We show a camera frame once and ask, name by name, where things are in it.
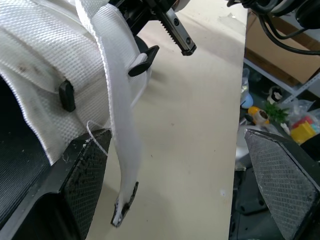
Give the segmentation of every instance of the black tab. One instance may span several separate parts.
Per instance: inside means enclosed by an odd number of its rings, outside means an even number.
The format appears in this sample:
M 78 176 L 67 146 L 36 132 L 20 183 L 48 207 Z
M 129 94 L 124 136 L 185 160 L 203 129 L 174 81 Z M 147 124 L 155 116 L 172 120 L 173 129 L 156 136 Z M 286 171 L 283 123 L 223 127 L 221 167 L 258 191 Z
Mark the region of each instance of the black tab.
M 138 75 L 142 74 L 143 72 L 147 71 L 151 67 L 151 65 L 157 55 L 158 50 L 159 50 L 158 45 L 150 47 L 145 52 L 145 54 L 148 56 L 147 59 L 145 61 L 139 63 L 138 65 L 134 66 L 132 69 L 130 69 L 130 71 L 128 72 L 129 76 L 135 77 L 135 76 L 138 76 Z
M 68 80 L 60 84 L 59 97 L 64 110 L 71 113 L 76 109 L 74 87 Z

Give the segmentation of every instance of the table surface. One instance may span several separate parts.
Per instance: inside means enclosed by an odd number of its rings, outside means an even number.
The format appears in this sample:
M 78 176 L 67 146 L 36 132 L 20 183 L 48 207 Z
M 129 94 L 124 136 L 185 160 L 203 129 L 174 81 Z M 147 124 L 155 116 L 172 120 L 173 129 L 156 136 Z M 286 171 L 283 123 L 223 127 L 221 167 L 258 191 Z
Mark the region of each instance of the table surface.
M 120 228 L 114 146 L 88 240 L 226 240 L 229 235 L 247 10 L 192 0 L 178 17 L 197 45 L 182 56 L 158 22 L 139 34 L 160 50 L 134 107 L 144 143 L 139 187 Z

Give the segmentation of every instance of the metal shelf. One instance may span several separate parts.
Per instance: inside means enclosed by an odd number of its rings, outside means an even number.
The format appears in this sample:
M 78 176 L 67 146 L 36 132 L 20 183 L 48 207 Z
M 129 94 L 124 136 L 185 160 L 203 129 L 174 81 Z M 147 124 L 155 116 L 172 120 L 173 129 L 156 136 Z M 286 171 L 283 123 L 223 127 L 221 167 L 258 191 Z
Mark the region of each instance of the metal shelf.
M 275 78 L 274 76 L 272 76 L 271 74 L 269 74 L 268 72 L 266 72 L 265 70 L 260 68 L 259 66 L 255 65 L 250 60 L 244 58 L 243 62 L 245 64 L 247 64 L 248 66 L 250 66 L 251 68 L 253 68 L 254 70 L 256 70 L 258 73 L 260 73 L 263 76 L 265 76 L 267 79 L 269 79 L 272 82 L 274 82 L 275 84 L 277 84 L 279 87 L 281 87 L 284 90 L 286 90 L 288 93 L 290 93 L 290 96 L 288 98 L 286 98 L 283 101 L 283 103 L 291 102 L 294 98 L 296 98 L 298 95 L 300 95 L 303 91 L 307 90 L 312 84 L 314 84 L 316 81 L 320 80 L 320 72 L 319 72 L 316 76 L 314 76 L 312 79 L 307 81 L 302 86 L 300 86 L 300 87 L 296 87 L 296 86 L 291 87 L 291 86 L 285 84 L 283 81 L 280 81 L 279 79 Z

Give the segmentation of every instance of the white fabric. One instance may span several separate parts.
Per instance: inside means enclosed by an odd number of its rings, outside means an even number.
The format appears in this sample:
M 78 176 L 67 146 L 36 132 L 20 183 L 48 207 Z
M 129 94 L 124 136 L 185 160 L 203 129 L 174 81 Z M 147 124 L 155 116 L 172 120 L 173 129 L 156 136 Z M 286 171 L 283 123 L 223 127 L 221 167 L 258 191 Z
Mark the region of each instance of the white fabric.
M 137 58 L 143 60 L 145 56 L 140 55 L 133 35 L 116 7 L 105 4 L 104 0 L 76 0 L 75 5 L 83 26 L 98 44 L 107 81 L 111 130 L 121 170 L 120 193 L 113 219 L 117 226 L 123 219 L 122 208 L 133 194 L 142 151 L 131 112 L 127 72 Z M 147 73 L 137 77 L 147 79 Z
M 72 139 L 87 132 L 89 121 L 110 123 L 121 169 L 116 225 L 133 193 L 141 160 L 131 107 L 151 71 L 128 76 L 146 55 L 139 53 L 119 10 L 107 3 L 77 0 L 82 26 L 67 2 L 0 1 L 0 74 L 51 164 Z M 66 79 L 74 88 L 73 112 L 65 111 L 59 99 L 58 87 Z

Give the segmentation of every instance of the white strap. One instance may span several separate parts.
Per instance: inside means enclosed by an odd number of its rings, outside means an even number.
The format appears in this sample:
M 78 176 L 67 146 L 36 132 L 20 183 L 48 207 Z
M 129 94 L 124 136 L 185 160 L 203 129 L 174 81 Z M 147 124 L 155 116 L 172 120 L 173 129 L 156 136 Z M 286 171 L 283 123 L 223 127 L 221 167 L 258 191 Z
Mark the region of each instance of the white strap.
M 120 192 L 113 218 L 113 224 L 119 226 L 123 219 L 121 211 L 133 194 L 141 162 L 142 144 L 134 126 L 128 76 L 130 66 L 140 53 L 116 7 L 106 4 L 105 0 L 76 0 L 75 5 L 83 26 L 98 44 L 104 66 L 111 130 L 121 170 Z M 137 77 L 147 79 L 147 73 Z

